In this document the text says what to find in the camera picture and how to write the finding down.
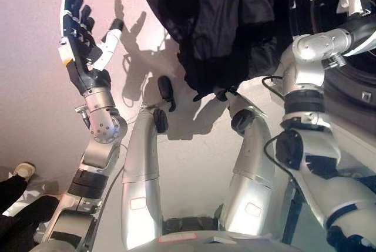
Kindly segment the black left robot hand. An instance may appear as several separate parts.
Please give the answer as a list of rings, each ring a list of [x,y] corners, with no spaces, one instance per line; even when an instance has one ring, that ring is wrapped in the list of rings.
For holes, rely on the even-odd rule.
[[[111,88],[105,66],[110,62],[122,36],[124,22],[114,19],[105,36],[96,43],[92,36],[95,20],[83,0],[62,0],[59,15],[61,41],[58,49],[69,79],[83,95],[95,88]]]

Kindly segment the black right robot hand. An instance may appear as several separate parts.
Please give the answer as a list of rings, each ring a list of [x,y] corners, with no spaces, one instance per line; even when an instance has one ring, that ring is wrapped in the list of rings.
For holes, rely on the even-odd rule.
[[[346,30],[351,37],[351,45],[344,56],[358,55],[375,49],[375,14],[348,18],[339,28]]]

